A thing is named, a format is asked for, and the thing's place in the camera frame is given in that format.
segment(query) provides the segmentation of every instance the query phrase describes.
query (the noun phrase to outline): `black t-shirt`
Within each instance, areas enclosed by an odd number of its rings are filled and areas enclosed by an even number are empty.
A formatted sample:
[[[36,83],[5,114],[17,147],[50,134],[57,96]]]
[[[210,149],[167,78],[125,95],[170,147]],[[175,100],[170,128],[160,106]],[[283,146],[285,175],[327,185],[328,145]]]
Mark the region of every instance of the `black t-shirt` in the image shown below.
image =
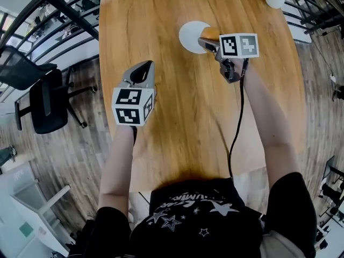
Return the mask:
[[[153,191],[149,214],[131,231],[120,211],[101,208],[84,257],[260,257],[262,236],[270,230],[315,256],[316,215],[300,173],[271,189],[265,228],[230,179]]]

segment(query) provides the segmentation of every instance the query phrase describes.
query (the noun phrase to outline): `chair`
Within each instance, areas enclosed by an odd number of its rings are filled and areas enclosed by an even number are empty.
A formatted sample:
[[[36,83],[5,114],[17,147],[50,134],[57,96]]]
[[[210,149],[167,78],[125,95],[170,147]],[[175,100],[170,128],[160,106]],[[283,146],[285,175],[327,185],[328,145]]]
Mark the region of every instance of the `chair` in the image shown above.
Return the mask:
[[[0,49],[0,82],[18,90],[26,90],[32,86],[30,106],[20,110],[19,103],[15,102],[18,130],[22,130],[20,118],[31,112],[37,134],[54,132],[67,124],[67,110],[82,128],[87,127],[87,123],[81,122],[77,117],[69,99],[85,91],[96,92],[97,87],[86,87],[68,93],[68,88],[74,86],[73,82],[69,82],[71,71],[72,67],[69,67],[63,84],[62,72],[57,69],[57,65],[37,66],[12,46]]]
[[[344,182],[344,172],[334,168],[334,159],[335,157],[332,156],[325,164],[325,170],[324,170],[324,174],[322,175],[322,179],[326,178],[331,172],[337,174],[339,177],[333,182],[333,184],[335,184],[338,180],[341,180],[342,182]]]

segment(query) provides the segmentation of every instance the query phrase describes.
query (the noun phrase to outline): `wooden table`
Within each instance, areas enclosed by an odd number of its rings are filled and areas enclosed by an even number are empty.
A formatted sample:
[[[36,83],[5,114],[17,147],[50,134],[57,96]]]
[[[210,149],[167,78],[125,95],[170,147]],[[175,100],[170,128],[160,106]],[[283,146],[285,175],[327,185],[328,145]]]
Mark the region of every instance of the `wooden table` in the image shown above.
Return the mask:
[[[123,72],[143,60],[156,64],[157,102],[139,128],[131,191],[153,190],[171,180],[229,177],[227,149],[240,112],[239,84],[228,84],[211,54],[192,54],[178,40],[188,21],[225,33],[257,33],[260,58],[251,64],[279,101],[296,150],[305,141],[305,96],[295,43],[281,10],[265,0],[101,0],[100,61],[107,119],[113,88]],[[246,97],[232,155],[233,173],[265,166],[263,147]]]

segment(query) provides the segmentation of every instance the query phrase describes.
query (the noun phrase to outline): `white plate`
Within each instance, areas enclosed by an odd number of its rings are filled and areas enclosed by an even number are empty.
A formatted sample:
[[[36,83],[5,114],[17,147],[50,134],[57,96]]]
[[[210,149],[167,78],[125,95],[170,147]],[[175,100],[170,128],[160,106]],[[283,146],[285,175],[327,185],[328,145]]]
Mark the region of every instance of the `white plate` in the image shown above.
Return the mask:
[[[202,21],[190,21],[179,30],[179,41],[185,49],[195,54],[205,54],[206,51],[198,44],[198,38],[204,28],[210,27]]]

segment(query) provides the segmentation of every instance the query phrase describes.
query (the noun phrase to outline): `wooden floor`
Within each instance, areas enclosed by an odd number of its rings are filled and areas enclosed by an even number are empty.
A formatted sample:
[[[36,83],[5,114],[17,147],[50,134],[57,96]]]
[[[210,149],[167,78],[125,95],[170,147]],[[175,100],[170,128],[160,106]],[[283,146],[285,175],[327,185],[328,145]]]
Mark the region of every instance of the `wooden floor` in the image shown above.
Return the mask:
[[[344,131],[344,103],[331,100],[331,71],[315,44],[331,65],[338,82],[344,82],[344,44],[339,32],[313,37],[313,41],[310,45],[297,44],[307,105],[307,141],[305,150],[299,156],[299,165],[320,212],[326,203],[316,196],[325,162],[336,155],[337,167],[344,170],[344,137],[341,135]],[[96,94],[86,92],[72,100],[77,115],[88,122],[89,126],[85,129],[70,117],[64,128],[51,134],[37,135],[29,114],[22,118],[22,131],[17,131],[14,115],[0,119],[0,148],[13,144],[19,154],[32,159],[33,172],[47,198],[70,184],[70,193],[54,206],[54,211],[72,231],[82,228],[85,220],[96,213],[101,168],[111,142],[100,79],[98,60],[77,67],[71,77],[75,82],[74,89],[94,84],[99,88]],[[27,104],[28,97],[25,97],[20,106]],[[265,169],[235,177],[235,185],[248,206],[266,211],[268,184]],[[133,203],[145,207],[146,203],[140,195],[131,197]],[[135,204],[132,210],[136,214],[134,216],[139,218],[148,213],[145,207],[143,212],[140,211],[141,215],[137,215]]]

